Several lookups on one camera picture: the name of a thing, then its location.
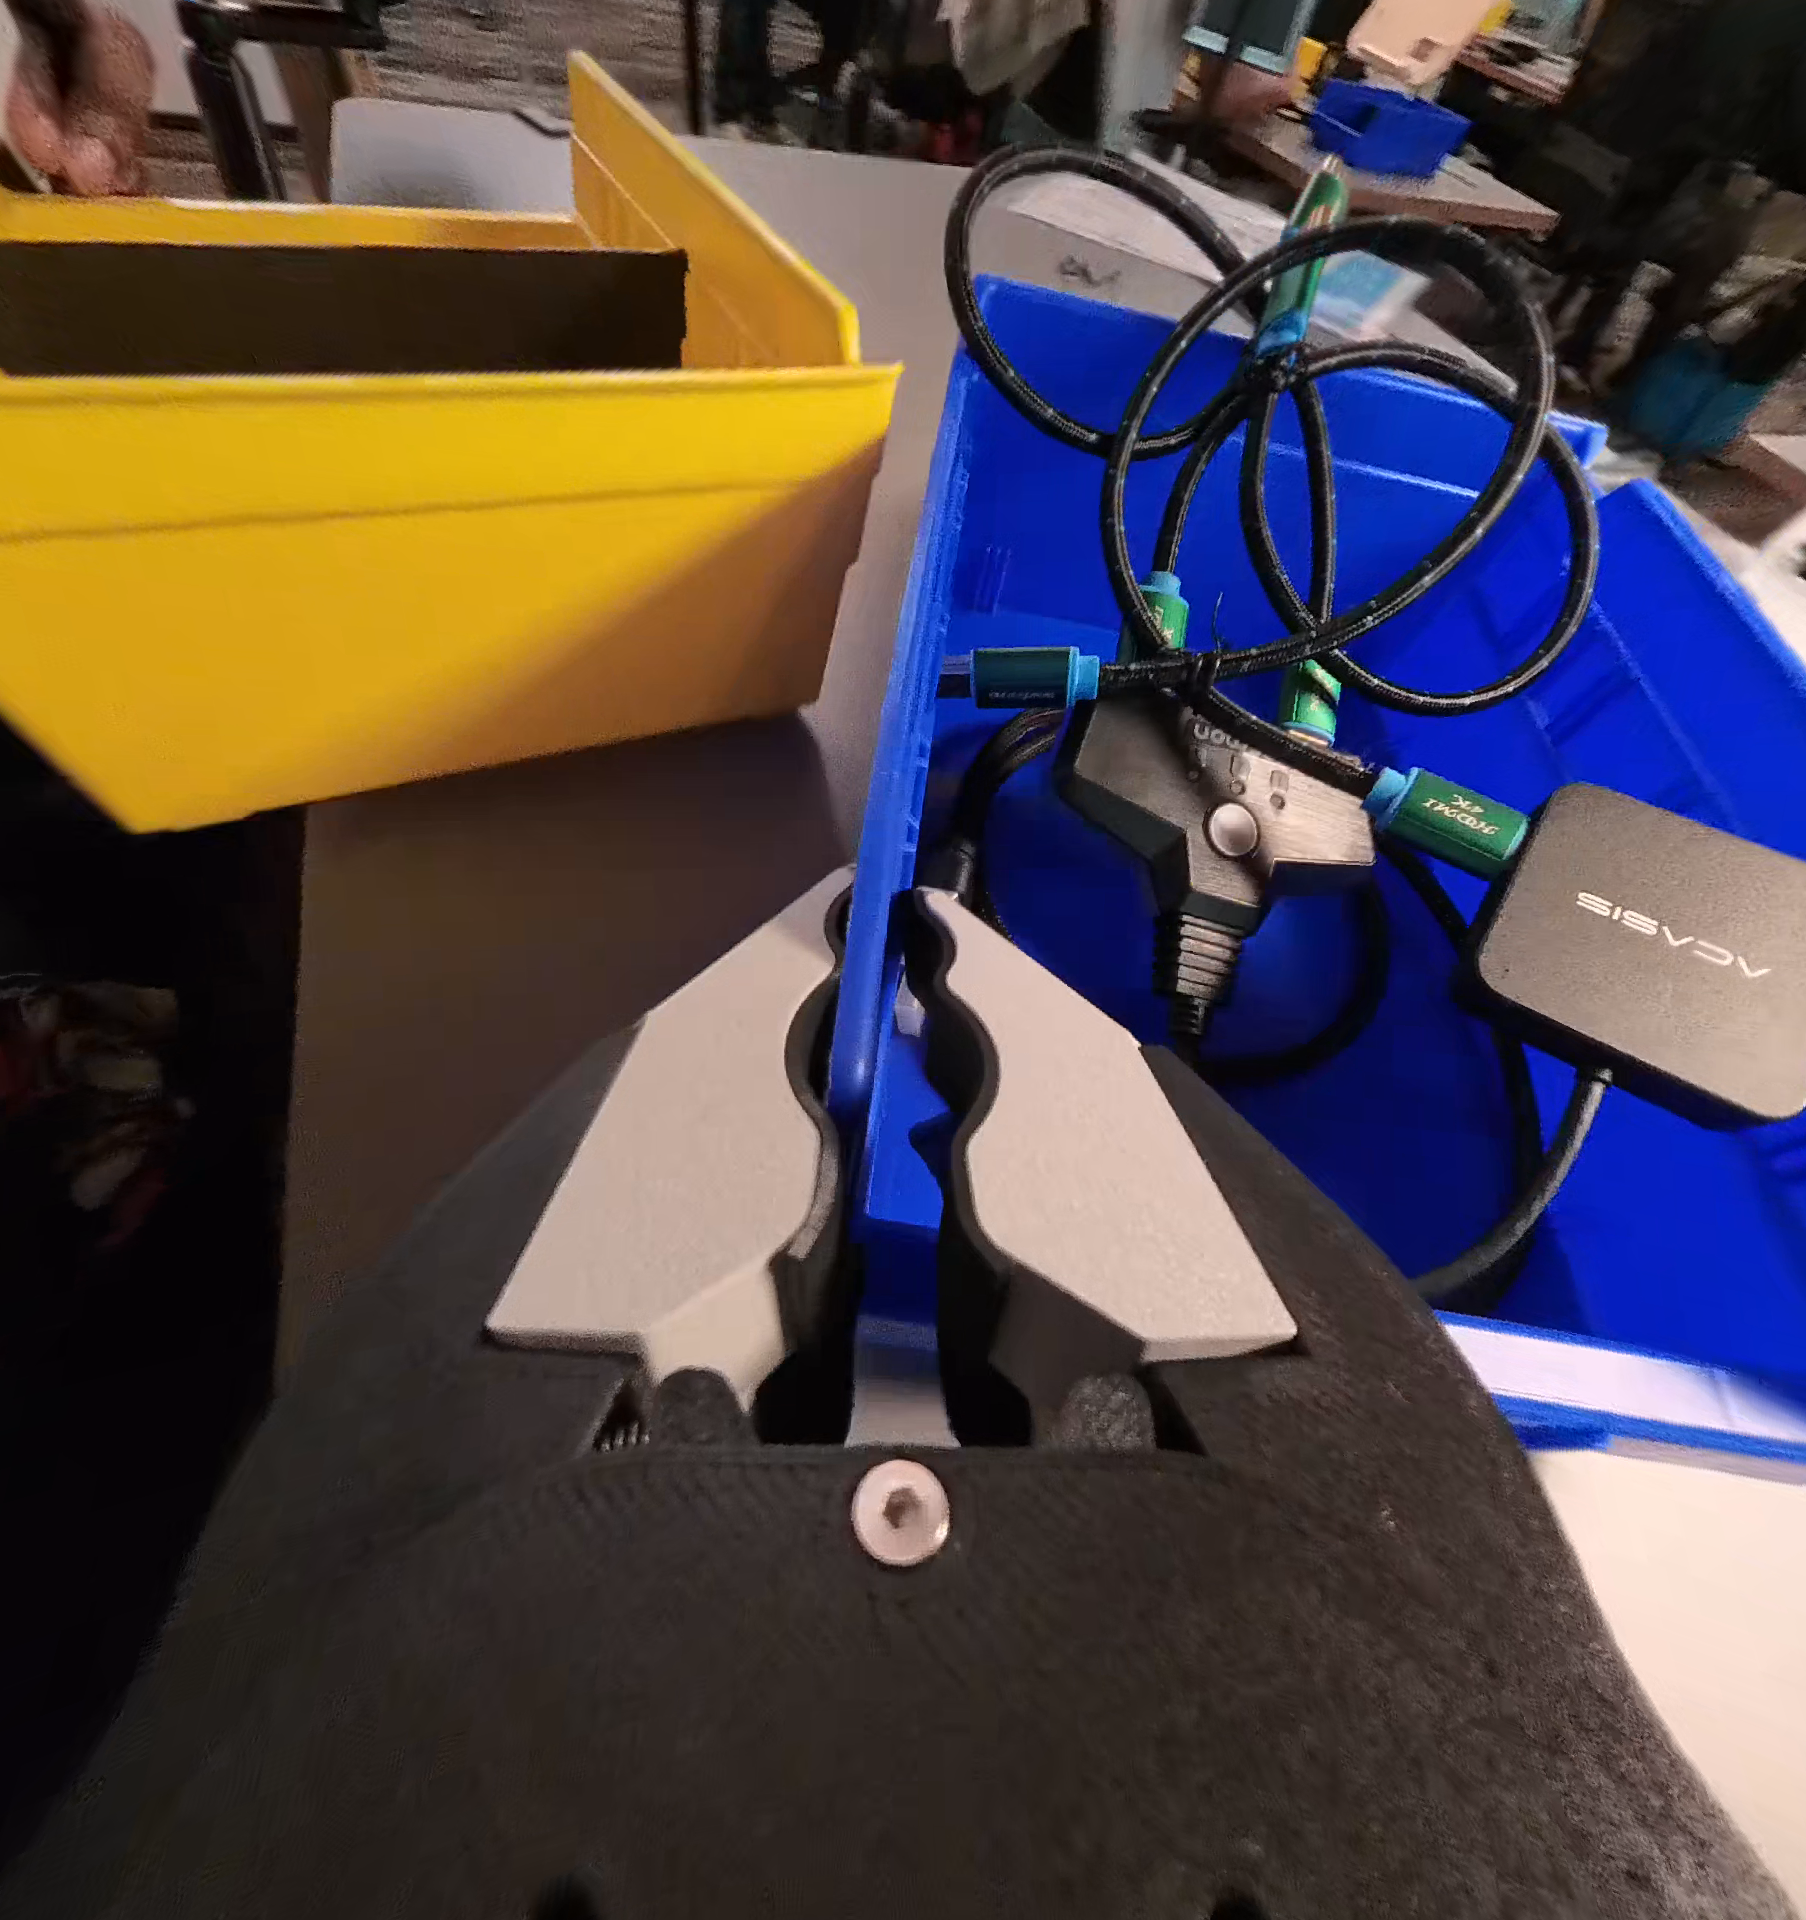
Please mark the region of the yellow plastic bin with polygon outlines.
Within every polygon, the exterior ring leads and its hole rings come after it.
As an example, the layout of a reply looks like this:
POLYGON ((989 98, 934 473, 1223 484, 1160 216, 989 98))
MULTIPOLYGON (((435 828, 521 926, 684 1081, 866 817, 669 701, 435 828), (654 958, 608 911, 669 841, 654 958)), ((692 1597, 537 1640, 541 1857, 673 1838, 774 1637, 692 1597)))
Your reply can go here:
POLYGON ((0 188, 0 723, 186 831, 807 705, 901 373, 583 49, 568 192, 0 188))

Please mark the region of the small blue plastic bin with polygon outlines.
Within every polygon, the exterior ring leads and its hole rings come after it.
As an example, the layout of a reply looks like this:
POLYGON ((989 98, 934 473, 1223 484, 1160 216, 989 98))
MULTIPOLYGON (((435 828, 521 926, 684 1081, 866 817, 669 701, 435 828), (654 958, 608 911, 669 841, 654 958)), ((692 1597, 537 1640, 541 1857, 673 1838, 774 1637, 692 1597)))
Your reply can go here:
POLYGON ((1314 155, 1353 174, 1433 180, 1471 137, 1471 115, 1372 79, 1330 79, 1308 102, 1314 155))

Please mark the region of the green HDMI cable braided black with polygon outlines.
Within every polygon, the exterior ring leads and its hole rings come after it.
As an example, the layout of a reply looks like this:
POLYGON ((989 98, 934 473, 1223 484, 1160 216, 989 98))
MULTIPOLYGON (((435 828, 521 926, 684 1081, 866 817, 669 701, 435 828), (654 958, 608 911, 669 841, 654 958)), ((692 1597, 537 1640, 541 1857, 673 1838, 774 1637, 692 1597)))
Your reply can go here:
POLYGON ((1171 340, 1146 381, 1135 390, 1135 404, 1116 431, 1089 431, 1057 404, 1033 399, 1012 381, 1012 364, 989 346, 972 340, 978 378, 1012 399, 1049 441, 1075 446, 1106 462, 1106 496, 1098 496, 1098 538, 1106 538, 1106 567, 1111 567, 1111 593, 1116 610, 1141 625, 1120 625, 1120 662, 1098 662, 1081 649, 972 649, 954 658, 939 669, 939 701, 972 701, 978 715, 1012 715, 1010 738, 1040 738, 1042 723, 1062 728, 1075 705, 1095 701, 1135 701, 1135 695, 1172 695, 1189 705, 1205 723, 1218 723, 1230 740, 1283 760, 1298 776, 1314 776, 1353 796, 1360 796, 1369 819, 1386 839, 1400 839, 1414 849, 1433 849, 1436 863, 1496 875, 1519 839, 1528 817, 1486 805, 1452 780, 1436 780, 1426 770, 1369 770, 1359 760, 1308 754, 1294 738, 1270 738, 1279 701, 1283 701, 1283 669, 1264 669, 1254 678, 1223 684, 1218 695, 1244 705, 1244 718, 1218 718, 1215 705, 1199 705, 1185 690, 1185 675, 1199 658, 1223 649, 1218 625, 1206 649, 1185 645, 1185 600, 1182 600, 1182 570, 1158 570, 1158 523, 1171 506, 1171 488, 1182 478, 1182 452, 1160 441, 1146 441, 1146 413, 1158 404, 1160 381, 1185 360, 1185 340, 1171 340))

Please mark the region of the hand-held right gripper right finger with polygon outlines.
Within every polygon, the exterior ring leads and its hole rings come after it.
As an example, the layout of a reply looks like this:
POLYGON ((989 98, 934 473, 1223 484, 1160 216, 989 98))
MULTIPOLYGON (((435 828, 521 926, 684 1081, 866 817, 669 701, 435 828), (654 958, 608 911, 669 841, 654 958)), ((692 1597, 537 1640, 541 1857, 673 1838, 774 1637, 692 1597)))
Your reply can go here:
POLYGON ((1288 1351, 1298 1320, 1171 1097, 1189 1069, 954 887, 907 899, 901 944, 944 1106, 923 1160, 958 1449, 1042 1441, 1081 1378, 1288 1351))

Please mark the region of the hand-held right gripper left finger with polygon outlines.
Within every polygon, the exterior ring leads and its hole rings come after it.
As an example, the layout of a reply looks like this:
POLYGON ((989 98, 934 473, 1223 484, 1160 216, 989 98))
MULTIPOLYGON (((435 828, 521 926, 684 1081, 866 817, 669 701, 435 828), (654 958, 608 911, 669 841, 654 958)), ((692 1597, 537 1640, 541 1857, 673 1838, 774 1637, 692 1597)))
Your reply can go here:
POLYGON ((654 1002, 623 1050, 487 1336, 506 1351, 849 1371, 841 1141, 813 1089, 854 873, 824 873, 654 1002))

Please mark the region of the black usb hub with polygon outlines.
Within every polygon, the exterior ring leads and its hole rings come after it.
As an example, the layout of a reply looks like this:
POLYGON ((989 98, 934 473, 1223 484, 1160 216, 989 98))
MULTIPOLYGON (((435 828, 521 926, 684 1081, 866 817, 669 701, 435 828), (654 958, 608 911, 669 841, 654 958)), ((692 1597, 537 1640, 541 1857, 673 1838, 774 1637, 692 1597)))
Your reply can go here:
POLYGON ((1491 882, 1461 1002, 1697 1130, 1806 1109, 1806 863, 1564 785, 1491 882))

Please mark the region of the blue trash bin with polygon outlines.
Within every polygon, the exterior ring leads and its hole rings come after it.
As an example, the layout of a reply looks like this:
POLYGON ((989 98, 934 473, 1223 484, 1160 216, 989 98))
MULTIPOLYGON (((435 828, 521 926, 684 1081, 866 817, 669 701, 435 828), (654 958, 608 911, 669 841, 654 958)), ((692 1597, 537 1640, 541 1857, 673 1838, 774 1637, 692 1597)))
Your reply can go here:
POLYGON ((1768 396, 1772 381, 1731 378, 1727 346, 1682 339, 1631 378, 1626 431, 1675 468, 1711 462, 1752 428, 1768 396))

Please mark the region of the black hdmi switch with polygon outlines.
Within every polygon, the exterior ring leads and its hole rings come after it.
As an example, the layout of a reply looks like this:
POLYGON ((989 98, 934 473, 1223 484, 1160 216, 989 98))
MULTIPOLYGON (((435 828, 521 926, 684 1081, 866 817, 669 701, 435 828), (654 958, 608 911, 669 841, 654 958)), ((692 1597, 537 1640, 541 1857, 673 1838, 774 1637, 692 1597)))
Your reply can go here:
POLYGON ((1172 695, 1075 705, 1062 738, 1062 805, 1146 864, 1152 985, 1185 1060, 1279 899, 1372 875, 1360 796, 1230 740, 1172 695))

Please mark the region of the clear plastic bag blue label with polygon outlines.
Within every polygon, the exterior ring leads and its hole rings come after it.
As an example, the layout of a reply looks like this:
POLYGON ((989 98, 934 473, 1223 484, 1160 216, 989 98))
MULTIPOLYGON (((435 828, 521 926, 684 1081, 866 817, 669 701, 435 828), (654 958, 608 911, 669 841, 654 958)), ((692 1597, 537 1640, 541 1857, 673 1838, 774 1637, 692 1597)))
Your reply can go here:
MULTIPOLYGON (((1120 306, 1185 315, 1218 262, 1205 256, 1171 216, 1081 179, 1012 180, 1010 210, 1062 232, 1062 280, 1120 306)), ((1308 340, 1421 340, 1461 346, 1421 297, 1426 276, 1369 253, 1324 262, 1308 340)))

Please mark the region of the black office chair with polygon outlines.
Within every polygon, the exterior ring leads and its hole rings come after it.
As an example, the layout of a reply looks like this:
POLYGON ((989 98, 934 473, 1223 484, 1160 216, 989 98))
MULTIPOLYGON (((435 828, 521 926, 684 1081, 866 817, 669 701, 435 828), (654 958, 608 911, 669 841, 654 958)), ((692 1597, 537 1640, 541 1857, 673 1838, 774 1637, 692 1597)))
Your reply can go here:
POLYGON ((1806 199, 1806 0, 1602 4, 1539 158, 1576 180, 1558 360, 1608 396, 1706 321, 1778 192, 1806 199))

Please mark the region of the large blue plastic bin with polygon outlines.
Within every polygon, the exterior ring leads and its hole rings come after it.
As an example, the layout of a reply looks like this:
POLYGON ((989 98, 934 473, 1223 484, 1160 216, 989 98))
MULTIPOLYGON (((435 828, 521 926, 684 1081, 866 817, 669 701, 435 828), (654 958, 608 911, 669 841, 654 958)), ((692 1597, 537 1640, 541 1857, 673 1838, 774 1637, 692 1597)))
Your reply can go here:
MULTIPOLYGON (((1062 413, 1116 428, 1171 321, 1089 297, 978 280, 987 324, 1062 413)), ((1353 373, 1324 390, 1340 462, 1340 610, 1395 579, 1486 484, 1506 422, 1471 399, 1353 373)), ((1539 811, 1566 780, 1692 817, 1806 863, 1806 669, 1654 484, 1602 506, 1602 576, 1575 649, 1509 705, 1395 718, 1347 701, 1340 740, 1395 770, 1539 811)), ((1189 645, 1215 605, 1230 645, 1279 620, 1234 530, 1234 446, 1206 468, 1172 567, 1189 645)), ((1533 473, 1491 538, 1360 662, 1400 684, 1471 690, 1506 678, 1558 620, 1566 518, 1533 473)), ((858 1193, 877 1338, 931 1346, 939 1182, 918 1151, 944 1124, 918 1032, 897 1027, 901 954, 889 899, 918 875, 918 831, 999 728, 939 701, 944 658, 1116 649, 1098 555, 1098 462, 1042 441, 958 355, 918 518, 918 567, 897 633, 858 875, 877 907, 849 919, 833 1097, 858 1097, 858 1193)), ((989 897, 1012 940, 1111 1020, 1160 1045, 1152 994, 1152 887, 1106 831, 1062 811, 1049 764, 989 805, 989 897)), ((1452 1002, 1452 944, 1386 873, 1395 964, 1372 1027, 1324 1069, 1230 1097, 1230 1106, 1314 1182, 1400 1272, 1477 1241, 1509 1200, 1509 1106, 1491 1038, 1452 1002)), ((1288 1050, 1353 994, 1359 911, 1283 899, 1254 934, 1223 1002, 1218 1054, 1288 1050)), ((1757 1134, 1711 1134, 1637 1097, 1608 1097, 1533 1257, 1486 1320, 1452 1338, 1533 1449, 1711 1453, 1741 1477, 1806 1477, 1806 1109, 1757 1134)))

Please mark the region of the person's left hand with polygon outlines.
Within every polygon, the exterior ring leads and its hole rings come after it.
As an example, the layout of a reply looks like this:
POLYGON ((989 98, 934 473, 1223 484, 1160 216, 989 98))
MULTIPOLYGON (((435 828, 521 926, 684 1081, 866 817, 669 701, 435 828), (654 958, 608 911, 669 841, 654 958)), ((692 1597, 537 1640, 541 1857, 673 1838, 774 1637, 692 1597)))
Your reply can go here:
POLYGON ((15 63, 8 87, 8 143, 55 192, 147 192, 147 32, 98 0, 13 0, 15 63))

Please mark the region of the braided hdmi cable green plugs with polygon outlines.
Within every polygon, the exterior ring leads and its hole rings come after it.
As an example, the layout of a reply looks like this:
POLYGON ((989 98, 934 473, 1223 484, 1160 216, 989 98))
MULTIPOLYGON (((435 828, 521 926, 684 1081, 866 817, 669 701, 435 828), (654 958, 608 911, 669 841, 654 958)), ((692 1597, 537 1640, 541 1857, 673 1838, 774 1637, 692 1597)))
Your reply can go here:
POLYGON ((1158 570, 1172 570, 1185 518, 1199 506, 1199 484, 1206 478, 1230 431, 1244 431, 1234 512, 1244 512, 1254 576, 1270 610, 1283 616, 1283 640, 1254 658, 1230 658, 1230 649, 1199 658, 1199 669, 1185 675, 1185 690, 1199 695, 1199 705, 1215 705, 1218 718, 1244 718, 1244 705, 1223 701, 1218 690, 1264 669, 1283 669, 1279 723, 1264 728, 1270 738, 1283 728, 1305 740, 1308 754, 1332 754, 1347 690, 1360 690, 1369 701, 1393 715, 1414 715, 1414 718, 1465 718, 1465 715, 1486 715, 1486 705, 1528 695, 1566 658, 1575 633, 1591 616, 1597 496, 1591 496, 1576 458, 1564 446, 1549 422, 1558 346, 1545 339, 1545 315, 1528 297, 1519 276, 1471 226, 1426 225, 1426 216, 1353 216, 1347 164, 1324 158, 1305 179, 1305 192, 1283 240, 1254 262, 1230 262, 1223 293, 1234 293, 1244 301, 1259 297, 1259 324, 1223 396, 1199 415, 1199 428, 1171 431, 1171 452, 1182 452, 1185 462, 1182 462, 1182 478, 1158 523, 1158 570), (1496 390, 1491 378, 1436 346, 1386 340, 1386 346, 1308 355, 1305 331, 1314 321, 1324 268, 1359 253, 1372 253, 1409 268, 1414 262, 1461 268, 1491 301, 1491 321, 1506 321, 1516 339, 1516 390, 1496 390), (1483 484, 1477 506, 1465 506, 1452 538, 1442 538, 1436 555, 1409 567, 1400 579, 1378 587, 1359 610, 1332 610, 1340 484, 1332 484, 1332 441, 1330 441, 1330 404, 1324 404, 1324 381, 1347 373, 1409 373, 1436 390, 1471 396, 1509 422, 1506 458, 1491 462, 1491 478, 1483 484), (1308 558, 1305 587, 1294 587, 1279 555, 1270 499, 1264 499, 1270 428, 1283 404, 1294 404, 1298 415, 1298 458, 1305 458, 1305 558, 1308 558), (1564 488, 1564 512, 1566 512, 1566 587, 1564 587, 1564 610, 1545 625, 1545 640, 1509 675, 1477 690, 1414 690, 1372 669, 1359 669, 1353 645, 1378 633, 1421 600, 1433 600, 1491 538, 1491 523, 1509 512, 1533 468, 1549 473, 1549 484, 1564 488))

